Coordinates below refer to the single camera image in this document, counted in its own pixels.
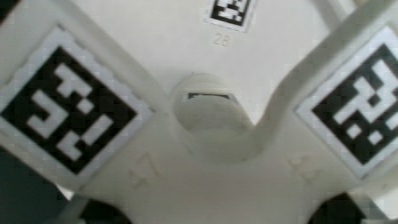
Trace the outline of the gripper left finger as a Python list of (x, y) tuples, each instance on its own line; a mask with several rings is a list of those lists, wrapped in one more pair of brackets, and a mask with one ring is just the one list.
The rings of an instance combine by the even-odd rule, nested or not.
[(74, 195), (54, 224), (132, 224), (132, 222), (106, 203)]

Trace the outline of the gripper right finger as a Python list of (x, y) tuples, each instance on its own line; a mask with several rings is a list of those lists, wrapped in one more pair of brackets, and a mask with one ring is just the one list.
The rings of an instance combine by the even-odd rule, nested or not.
[(314, 206), (306, 224), (398, 224), (365, 191), (356, 188), (326, 197)]

